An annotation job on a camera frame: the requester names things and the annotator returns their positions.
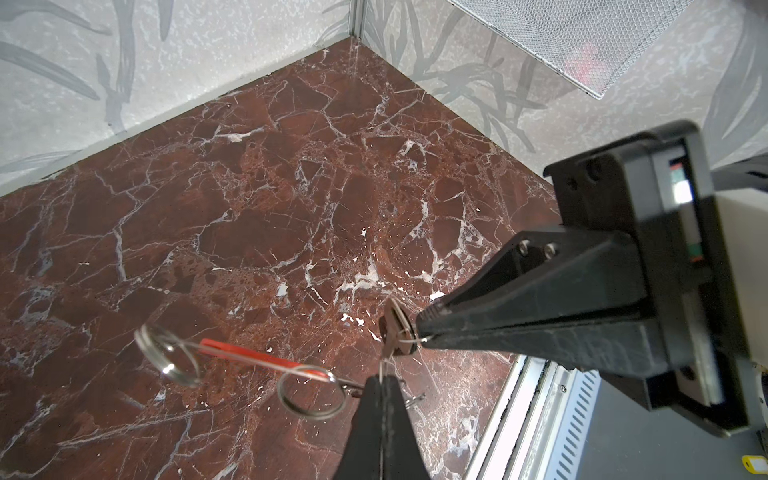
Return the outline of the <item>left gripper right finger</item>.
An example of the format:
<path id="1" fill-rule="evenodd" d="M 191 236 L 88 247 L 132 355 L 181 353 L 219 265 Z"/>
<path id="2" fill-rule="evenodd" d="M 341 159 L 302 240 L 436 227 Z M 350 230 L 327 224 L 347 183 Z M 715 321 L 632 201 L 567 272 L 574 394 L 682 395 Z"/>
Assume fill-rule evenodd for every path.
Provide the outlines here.
<path id="1" fill-rule="evenodd" d="M 399 380 L 382 382 L 382 479 L 429 479 L 405 406 Z"/>

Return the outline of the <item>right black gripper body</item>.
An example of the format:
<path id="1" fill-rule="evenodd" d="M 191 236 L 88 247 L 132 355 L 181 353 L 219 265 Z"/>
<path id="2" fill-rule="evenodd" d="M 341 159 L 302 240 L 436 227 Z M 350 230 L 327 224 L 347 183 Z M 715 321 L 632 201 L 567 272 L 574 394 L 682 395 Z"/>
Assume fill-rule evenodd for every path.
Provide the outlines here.
<path id="1" fill-rule="evenodd" d="M 557 361 L 648 410 L 729 437 L 766 425 L 698 126 L 678 120 L 547 166 L 585 308 L 558 317 Z"/>

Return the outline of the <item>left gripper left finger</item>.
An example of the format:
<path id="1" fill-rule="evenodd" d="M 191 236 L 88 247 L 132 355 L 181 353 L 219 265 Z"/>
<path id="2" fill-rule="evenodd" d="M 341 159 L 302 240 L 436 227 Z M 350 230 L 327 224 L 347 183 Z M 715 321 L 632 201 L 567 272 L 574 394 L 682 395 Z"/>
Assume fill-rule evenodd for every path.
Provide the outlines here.
<path id="1" fill-rule="evenodd" d="M 383 438 L 383 388 L 377 376 L 366 380 L 334 479 L 379 479 Z"/>

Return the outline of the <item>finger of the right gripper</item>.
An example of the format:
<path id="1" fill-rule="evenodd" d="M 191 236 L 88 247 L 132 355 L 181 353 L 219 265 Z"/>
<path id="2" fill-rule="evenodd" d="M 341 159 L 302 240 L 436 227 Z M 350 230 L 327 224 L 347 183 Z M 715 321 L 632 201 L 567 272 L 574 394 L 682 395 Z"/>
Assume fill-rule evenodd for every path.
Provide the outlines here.
<path id="1" fill-rule="evenodd" d="M 415 318 L 433 349 L 498 351 L 630 378 L 671 369 L 641 256 L 620 231 L 523 231 Z"/>

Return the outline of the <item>metal keyring plate red handle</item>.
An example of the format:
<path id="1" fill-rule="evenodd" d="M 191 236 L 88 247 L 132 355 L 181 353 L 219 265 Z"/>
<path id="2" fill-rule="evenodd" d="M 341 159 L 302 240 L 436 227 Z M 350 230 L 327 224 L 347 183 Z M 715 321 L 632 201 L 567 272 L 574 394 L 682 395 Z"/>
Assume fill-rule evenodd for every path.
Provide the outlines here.
<path id="1" fill-rule="evenodd" d="M 309 420 L 329 420 L 339 414 L 351 398 L 359 399 L 364 386 L 335 375 L 315 365 L 301 364 L 281 359 L 267 353 L 204 338 L 198 342 L 185 340 L 160 326 L 144 324 L 134 331 L 134 342 L 163 376 L 189 388 L 197 388 L 203 382 L 204 369 L 197 355 L 223 359 L 252 367 L 276 371 L 280 374 L 276 393 L 278 400 L 289 412 Z M 310 382 L 326 385 L 338 395 L 339 401 L 324 409 L 304 407 L 295 401 L 288 391 L 292 380 L 305 385 Z"/>

